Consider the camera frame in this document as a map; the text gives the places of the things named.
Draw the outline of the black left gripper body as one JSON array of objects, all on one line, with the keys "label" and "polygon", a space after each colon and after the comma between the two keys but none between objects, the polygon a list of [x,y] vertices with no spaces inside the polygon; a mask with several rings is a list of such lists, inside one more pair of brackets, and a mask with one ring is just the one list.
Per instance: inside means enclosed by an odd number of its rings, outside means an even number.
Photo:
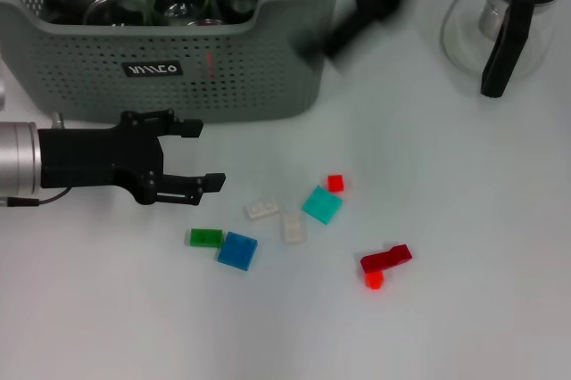
[{"label": "black left gripper body", "polygon": [[163,112],[124,112],[112,128],[40,129],[41,186],[117,186],[151,205],[163,172],[162,130]]}]

